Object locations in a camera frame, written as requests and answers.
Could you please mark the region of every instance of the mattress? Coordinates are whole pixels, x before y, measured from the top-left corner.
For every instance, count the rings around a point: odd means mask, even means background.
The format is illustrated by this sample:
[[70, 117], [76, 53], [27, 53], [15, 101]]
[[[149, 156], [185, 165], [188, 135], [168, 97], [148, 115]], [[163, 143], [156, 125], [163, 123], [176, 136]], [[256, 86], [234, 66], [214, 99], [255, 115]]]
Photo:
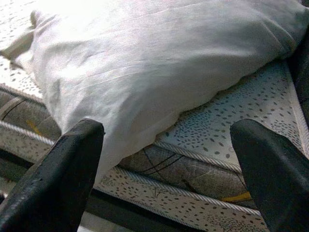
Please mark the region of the mattress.
[[[0, 47], [29, 26], [31, 4], [0, 2]], [[123, 159], [95, 188], [200, 230], [268, 231], [229, 136], [229, 127], [242, 118], [286, 136], [308, 155], [308, 128], [293, 82], [285, 61], [275, 61], [184, 112], [153, 145]], [[0, 56], [0, 148], [36, 162], [59, 136], [31, 77]]]

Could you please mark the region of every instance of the pillow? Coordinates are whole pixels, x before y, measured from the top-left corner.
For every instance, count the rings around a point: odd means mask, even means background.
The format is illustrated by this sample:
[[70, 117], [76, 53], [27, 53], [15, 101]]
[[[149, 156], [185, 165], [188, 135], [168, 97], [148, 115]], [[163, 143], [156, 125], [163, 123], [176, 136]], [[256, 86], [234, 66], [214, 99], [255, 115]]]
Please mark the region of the pillow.
[[2, 54], [34, 74], [62, 132], [106, 131], [97, 180], [151, 144], [179, 113], [275, 58], [309, 22], [296, 0], [40, 1]]

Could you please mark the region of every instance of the yellow stripe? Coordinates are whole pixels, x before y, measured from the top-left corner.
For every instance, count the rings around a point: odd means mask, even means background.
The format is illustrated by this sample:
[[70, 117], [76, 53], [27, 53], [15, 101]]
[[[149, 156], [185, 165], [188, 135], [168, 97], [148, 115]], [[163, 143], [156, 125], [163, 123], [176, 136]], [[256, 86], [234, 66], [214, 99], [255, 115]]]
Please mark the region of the yellow stripe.
[[251, 195], [249, 192], [245, 192], [241, 195], [235, 196], [235, 197], [225, 197], [221, 200], [224, 202], [239, 202], [239, 201], [248, 201], [251, 200]]
[[43, 136], [42, 133], [38, 130], [38, 128], [36, 128], [36, 126], [34, 125], [34, 123], [31, 120], [26, 120], [28, 126], [31, 127], [31, 129], [33, 129], [34, 132], [36, 132], [38, 135]]

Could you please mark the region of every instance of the white patterned mattress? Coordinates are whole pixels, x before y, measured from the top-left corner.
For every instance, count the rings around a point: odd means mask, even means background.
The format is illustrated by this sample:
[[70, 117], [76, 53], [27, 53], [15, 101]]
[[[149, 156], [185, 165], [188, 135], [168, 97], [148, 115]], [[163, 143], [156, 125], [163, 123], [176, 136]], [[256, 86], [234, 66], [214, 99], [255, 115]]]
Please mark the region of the white patterned mattress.
[[[0, 0], [0, 48], [29, 26], [32, 3]], [[286, 63], [275, 61], [183, 113], [95, 188], [200, 230], [266, 232], [229, 135], [229, 127], [243, 118], [286, 136], [308, 157], [308, 128], [294, 84]], [[59, 136], [31, 77], [0, 56], [0, 148], [36, 162]]]

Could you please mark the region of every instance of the white pillow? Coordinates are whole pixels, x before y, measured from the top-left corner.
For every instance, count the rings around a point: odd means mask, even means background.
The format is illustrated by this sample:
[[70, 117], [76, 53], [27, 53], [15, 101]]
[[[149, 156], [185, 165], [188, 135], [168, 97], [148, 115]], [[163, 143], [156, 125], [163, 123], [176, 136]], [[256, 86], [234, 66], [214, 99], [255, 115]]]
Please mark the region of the white pillow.
[[290, 55], [309, 22], [296, 0], [41, 3], [33, 30], [2, 53], [34, 73], [62, 132], [103, 123], [97, 180], [180, 112]]

